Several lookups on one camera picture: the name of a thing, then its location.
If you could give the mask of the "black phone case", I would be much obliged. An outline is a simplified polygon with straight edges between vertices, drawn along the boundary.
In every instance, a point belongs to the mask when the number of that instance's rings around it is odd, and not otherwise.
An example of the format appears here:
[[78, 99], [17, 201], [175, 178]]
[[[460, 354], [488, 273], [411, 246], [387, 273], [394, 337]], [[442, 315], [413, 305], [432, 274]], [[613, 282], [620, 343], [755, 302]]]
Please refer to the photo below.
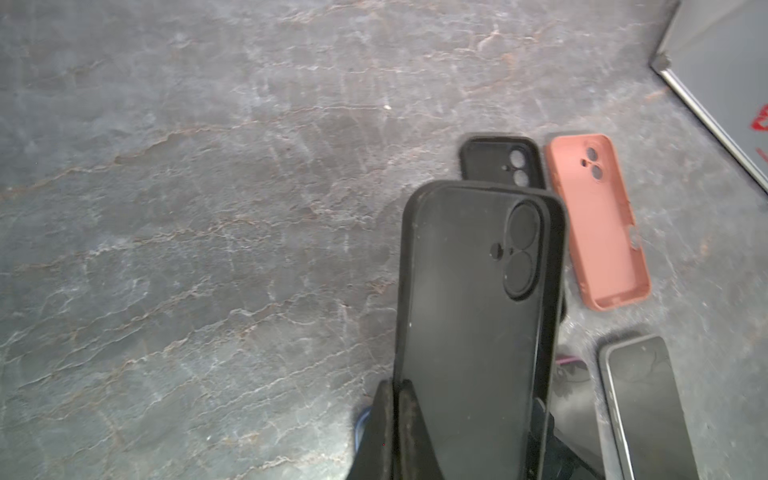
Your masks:
[[527, 137], [471, 136], [458, 155], [464, 180], [547, 189], [539, 149]]
[[394, 382], [444, 479], [540, 477], [567, 230], [539, 189], [435, 181], [406, 204]]

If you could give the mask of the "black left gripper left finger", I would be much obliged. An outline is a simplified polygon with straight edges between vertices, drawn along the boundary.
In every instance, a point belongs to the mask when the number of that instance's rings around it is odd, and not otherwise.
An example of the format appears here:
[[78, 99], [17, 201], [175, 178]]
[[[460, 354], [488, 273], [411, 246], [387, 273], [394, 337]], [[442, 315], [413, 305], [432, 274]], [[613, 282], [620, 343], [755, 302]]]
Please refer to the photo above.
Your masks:
[[394, 405], [392, 380], [383, 380], [372, 405], [355, 424], [356, 449], [348, 480], [393, 478]]

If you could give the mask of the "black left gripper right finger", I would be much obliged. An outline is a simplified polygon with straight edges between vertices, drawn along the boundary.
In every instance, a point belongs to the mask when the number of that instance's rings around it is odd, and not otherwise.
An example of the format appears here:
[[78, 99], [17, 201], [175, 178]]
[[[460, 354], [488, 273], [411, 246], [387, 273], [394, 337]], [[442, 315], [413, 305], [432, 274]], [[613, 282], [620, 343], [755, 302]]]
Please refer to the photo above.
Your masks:
[[396, 479], [444, 479], [410, 380], [404, 380], [397, 393], [395, 435]]

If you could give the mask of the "pink phone case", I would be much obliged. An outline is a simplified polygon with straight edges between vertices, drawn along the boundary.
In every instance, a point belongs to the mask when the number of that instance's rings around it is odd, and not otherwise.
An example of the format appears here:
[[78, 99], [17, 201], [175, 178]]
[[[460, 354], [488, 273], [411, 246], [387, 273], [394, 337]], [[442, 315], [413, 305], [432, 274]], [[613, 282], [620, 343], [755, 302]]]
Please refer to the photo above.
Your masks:
[[550, 178], [570, 222], [569, 249], [585, 305], [607, 311], [652, 290], [618, 155], [603, 134], [560, 135], [545, 148]]

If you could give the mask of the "black smartphone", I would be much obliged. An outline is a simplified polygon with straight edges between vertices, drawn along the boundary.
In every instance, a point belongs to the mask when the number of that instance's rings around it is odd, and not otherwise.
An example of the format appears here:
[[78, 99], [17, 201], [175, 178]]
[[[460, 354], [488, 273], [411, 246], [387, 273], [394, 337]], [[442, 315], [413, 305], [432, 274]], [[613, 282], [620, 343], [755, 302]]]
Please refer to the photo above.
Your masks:
[[699, 477], [674, 370], [659, 335], [604, 345], [601, 378], [625, 479]]

